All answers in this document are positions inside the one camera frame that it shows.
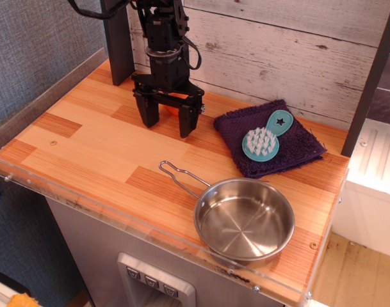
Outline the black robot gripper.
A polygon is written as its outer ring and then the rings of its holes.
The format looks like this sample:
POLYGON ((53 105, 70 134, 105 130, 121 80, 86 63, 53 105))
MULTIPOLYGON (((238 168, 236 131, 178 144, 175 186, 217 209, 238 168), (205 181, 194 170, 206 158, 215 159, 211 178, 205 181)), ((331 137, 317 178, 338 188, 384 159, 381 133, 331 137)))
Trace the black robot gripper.
POLYGON ((190 71, 202 63, 198 57, 196 66, 190 64, 188 46, 175 46, 167 51, 147 47, 150 74, 135 74, 134 97, 142 122, 152 127, 159 122, 159 105, 179 108, 179 131, 187 138, 196 129, 199 115, 204 112, 204 91, 192 84, 190 71))

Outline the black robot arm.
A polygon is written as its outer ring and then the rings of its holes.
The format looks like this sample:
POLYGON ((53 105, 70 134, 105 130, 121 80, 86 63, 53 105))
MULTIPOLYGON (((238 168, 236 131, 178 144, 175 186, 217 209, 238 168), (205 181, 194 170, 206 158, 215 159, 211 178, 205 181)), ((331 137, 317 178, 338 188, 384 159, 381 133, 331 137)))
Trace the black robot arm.
POLYGON ((181 1, 137 1, 136 10, 150 61, 150 74, 132 75, 142 122, 148 128, 157 124, 160 104, 175 108, 180 136, 187 138, 204 112, 204 91, 190 82, 190 71, 200 68, 202 57, 190 64, 189 48, 199 49, 186 37, 189 17, 181 1))

